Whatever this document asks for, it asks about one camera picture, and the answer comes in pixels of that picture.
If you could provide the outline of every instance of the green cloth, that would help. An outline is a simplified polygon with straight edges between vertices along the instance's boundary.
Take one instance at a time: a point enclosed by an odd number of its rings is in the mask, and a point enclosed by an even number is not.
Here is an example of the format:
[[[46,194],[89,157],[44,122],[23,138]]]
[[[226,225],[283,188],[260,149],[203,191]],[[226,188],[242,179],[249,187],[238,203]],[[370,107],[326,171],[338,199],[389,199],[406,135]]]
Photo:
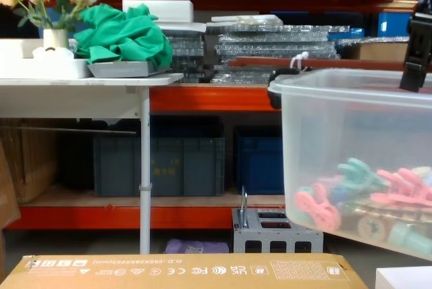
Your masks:
[[[145,5],[122,12],[106,4],[84,10],[81,18],[91,28],[75,34],[76,55],[88,63],[151,61],[169,67],[173,50]]]

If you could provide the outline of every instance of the transparent plastic bin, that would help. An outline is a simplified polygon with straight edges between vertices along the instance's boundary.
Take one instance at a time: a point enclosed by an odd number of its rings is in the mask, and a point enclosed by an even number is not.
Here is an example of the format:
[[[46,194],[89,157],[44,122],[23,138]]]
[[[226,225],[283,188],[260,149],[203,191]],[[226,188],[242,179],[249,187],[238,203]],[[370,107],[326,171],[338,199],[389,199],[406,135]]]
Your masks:
[[[432,79],[317,70],[280,78],[287,214],[300,225],[432,260]]]

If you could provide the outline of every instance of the stacked plastic packaging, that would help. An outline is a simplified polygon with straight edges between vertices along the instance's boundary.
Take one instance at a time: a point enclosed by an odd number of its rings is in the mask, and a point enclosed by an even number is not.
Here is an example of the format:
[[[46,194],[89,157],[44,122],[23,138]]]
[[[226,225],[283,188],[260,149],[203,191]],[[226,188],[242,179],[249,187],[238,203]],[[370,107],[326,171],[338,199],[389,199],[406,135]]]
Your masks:
[[[173,47],[172,71],[183,73],[183,82],[199,83],[204,74],[205,24],[191,23],[178,27],[160,24],[159,26]]]
[[[211,83],[268,82],[274,68],[229,67],[228,61],[239,56],[291,58],[307,51],[309,58],[338,58],[328,35],[349,31],[347,26],[284,26],[274,15],[216,17],[212,21],[207,24],[207,34],[218,34],[215,50],[220,65],[215,65]]]

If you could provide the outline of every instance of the black handle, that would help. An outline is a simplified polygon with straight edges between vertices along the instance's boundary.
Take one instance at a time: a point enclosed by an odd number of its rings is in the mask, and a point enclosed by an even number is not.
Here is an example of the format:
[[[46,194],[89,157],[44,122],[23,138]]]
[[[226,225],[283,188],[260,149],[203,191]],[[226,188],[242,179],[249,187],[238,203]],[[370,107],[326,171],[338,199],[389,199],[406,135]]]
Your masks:
[[[297,75],[300,73],[300,70],[297,68],[278,68],[275,70],[272,75],[269,77],[269,85],[270,82],[275,80],[279,75]],[[274,109],[281,109],[281,95],[279,93],[274,93],[267,90],[267,96],[270,99],[270,105]]]

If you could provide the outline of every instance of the white vase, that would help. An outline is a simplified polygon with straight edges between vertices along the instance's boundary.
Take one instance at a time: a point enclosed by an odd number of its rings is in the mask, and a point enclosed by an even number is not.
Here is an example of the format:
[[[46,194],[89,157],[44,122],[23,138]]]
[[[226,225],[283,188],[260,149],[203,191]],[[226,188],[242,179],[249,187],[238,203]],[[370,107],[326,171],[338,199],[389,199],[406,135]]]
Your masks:
[[[68,31],[65,29],[44,29],[43,47],[63,47],[69,49]]]

